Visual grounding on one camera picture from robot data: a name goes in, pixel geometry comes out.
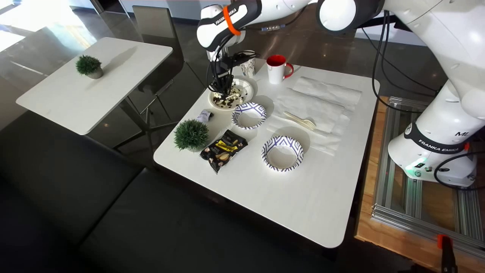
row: snack bag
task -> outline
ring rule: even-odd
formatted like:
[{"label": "snack bag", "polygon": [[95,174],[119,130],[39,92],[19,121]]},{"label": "snack bag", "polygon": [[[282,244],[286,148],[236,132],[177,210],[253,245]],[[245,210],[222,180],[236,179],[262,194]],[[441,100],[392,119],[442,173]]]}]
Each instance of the snack bag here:
[{"label": "snack bag", "polygon": [[210,166],[215,173],[229,162],[229,159],[239,150],[247,145],[247,141],[233,133],[232,130],[225,130],[224,135],[215,139],[210,145],[204,147],[200,151],[200,156],[209,160]]}]

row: black cable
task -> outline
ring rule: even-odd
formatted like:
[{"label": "black cable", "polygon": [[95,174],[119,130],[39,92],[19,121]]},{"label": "black cable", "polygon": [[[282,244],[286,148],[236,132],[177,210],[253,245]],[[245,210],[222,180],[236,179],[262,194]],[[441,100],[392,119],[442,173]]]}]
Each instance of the black cable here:
[{"label": "black cable", "polygon": [[[360,27],[360,28],[362,28],[365,38],[368,39],[368,42],[377,50],[377,47],[374,45],[372,39],[368,36],[368,33],[365,32],[365,28],[363,28],[363,27]],[[424,83],[412,79],[409,74],[406,74],[404,71],[401,71],[398,66],[395,66],[395,65],[394,65],[391,60],[388,60],[385,56],[382,56],[382,59],[383,59],[389,66],[392,66],[395,71],[398,71],[403,77],[406,77],[407,80],[410,80],[412,83],[419,85],[419,86],[423,86],[423,88],[426,88],[426,89],[429,89],[429,91],[438,92],[436,89],[433,89],[433,88],[430,88],[430,86],[427,86],[427,85],[424,85]]]},{"label": "black cable", "polygon": [[303,6],[303,9],[300,9],[300,12],[298,12],[291,21],[285,22],[283,25],[286,27],[286,25],[291,25],[292,22],[295,22],[297,18],[301,16],[301,13],[304,12],[304,9],[306,9],[306,6]]},{"label": "black cable", "polygon": [[388,74],[386,74],[386,69],[385,69],[385,54],[386,54],[386,48],[388,48],[388,42],[389,42],[389,32],[391,32],[391,16],[389,16],[389,13],[386,13],[385,16],[383,16],[383,24],[385,24],[385,27],[386,27],[386,33],[385,33],[385,39],[383,39],[383,48],[382,48],[382,59],[380,59],[380,69],[382,69],[382,74],[383,74],[383,77],[394,86],[394,88],[397,88],[397,89],[403,89],[403,91],[406,91],[406,92],[412,92],[412,94],[418,94],[418,95],[424,95],[424,97],[435,97],[435,95],[432,95],[432,94],[423,94],[423,92],[416,92],[416,91],[412,91],[412,89],[404,89],[404,88],[401,88],[401,86],[398,86],[397,83],[394,83],[389,77],[388,77]]},{"label": "black cable", "polygon": [[385,104],[386,107],[389,107],[389,109],[400,110],[400,112],[419,113],[419,112],[416,112],[416,110],[406,110],[406,109],[395,107],[395,106],[386,103],[385,100],[382,100],[380,95],[377,94],[377,89],[376,89],[376,69],[377,69],[377,62],[379,62],[379,56],[380,56],[380,47],[382,47],[383,33],[385,33],[385,24],[382,24],[380,38],[379,38],[379,44],[377,44],[377,50],[376,50],[376,57],[374,57],[374,65],[372,65],[372,75],[371,75],[372,92],[374,92],[376,98],[377,98],[382,104]]},{"label": "black cable", "polygon": [[454,160],[454,159],[457,159],[457,157],[471,156],[471,154],[483,154],[483,153],[485,153],[485,150],[469,151],[469,153],[451,156],[451,157],[442,160],[441,163],[436,165],[436,168],[435,168],[435,171],[433,171],[435,180],[436,180],[438,183],[444,185],[444,186],[448,186],[448,188],[453,188],[453,189],[457,189],[457,191],[480,191],[480,189],[485,189],[485,186],[460,188],[460,186],[456,186],[456,185],[448,185],[448,183],[442,182],[442,180],[438,177],[438,171],[439,171],[439,168],[441,168],[444,163],[451,162],[451,160]]}]

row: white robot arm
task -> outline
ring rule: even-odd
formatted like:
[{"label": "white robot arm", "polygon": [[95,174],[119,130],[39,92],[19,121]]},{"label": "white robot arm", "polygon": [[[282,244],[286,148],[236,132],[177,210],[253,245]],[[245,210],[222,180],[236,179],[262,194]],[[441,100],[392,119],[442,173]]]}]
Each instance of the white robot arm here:
[{"label": "white robot arm", "polygon": [[248,24],[283,18],[310,3],[316,3],[316,21],[327,32],[356,28],[380,9],[392,12],[435,53],[448,80],[418,119],[389,142],[388,153],[409,177],[436,180],[438,173],[439,182],[465,188],[474,179],[474,159],[442,162],[466,153],[465,141],[485,124],[483,1],[233,0],[224,9],[201,10],[197,39],[207,50],[215,91],[224,92],[232,83],[230,65],[236,62],[224,60],[222,48],[241,41]]}]

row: striped bowl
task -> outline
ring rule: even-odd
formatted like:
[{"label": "striped bowl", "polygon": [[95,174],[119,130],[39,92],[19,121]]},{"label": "striped bowl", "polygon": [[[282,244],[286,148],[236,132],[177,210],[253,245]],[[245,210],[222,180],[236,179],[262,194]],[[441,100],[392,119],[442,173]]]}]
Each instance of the striped bowl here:
[{"label": "striped bowl", "polygon": [[274,136],[262,145],[263,162],[275,171],[291,171],[303,160],[303,147],[285,135]]},{"label": "striped bowl", "polygon": [[254,103],[244,103],[238,106],[232,113],[232,121],[241,129],[254,129],[266,118],[266,110]]}]

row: small white table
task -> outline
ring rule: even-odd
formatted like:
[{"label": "small white table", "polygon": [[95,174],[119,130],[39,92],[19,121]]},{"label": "small white table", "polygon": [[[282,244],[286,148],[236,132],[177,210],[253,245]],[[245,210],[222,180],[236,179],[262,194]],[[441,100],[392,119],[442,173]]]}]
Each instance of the small white table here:
[{"label": "small white table", "polygon": [[[219,173],[215,173],[197,151],[178,150],[174,145],[174,130],[157,147],[153,157],[159,165],[316,244],[336,247],[345,233],[376,97],[368,77],[295,66],[295,72],[277,86],[268,83],[266,69],[260,68],[254,79],[248,80],[256,86],[254,101],[271,104],[277,92],[292,86],[301,75],[362,91],[333,156],[309,144],[301,165],[288,173],[275,173],[263,163],[260,154],[262,145],[277,132],[263,129],[263,123],[250,136],[248,145],[238,151]],[[232,127],[232,110],[213,109],[207,95],[206,89],[182,119],[192,119],[200,110],[210,109],[213,118],[207,124],[209,135],[216,136]],[[291,121],[286,126],[301,130]]]},{"label": "small white table", "polygon": [[[104,75],[89,79],[75,69],[77,57],[16,98],[16,103],[78,135],[86,135],[135,89],[171,47],[118,38],[101,38],[80,54],[101,60]],[[127,113],[144,127],[141,118]]]}]

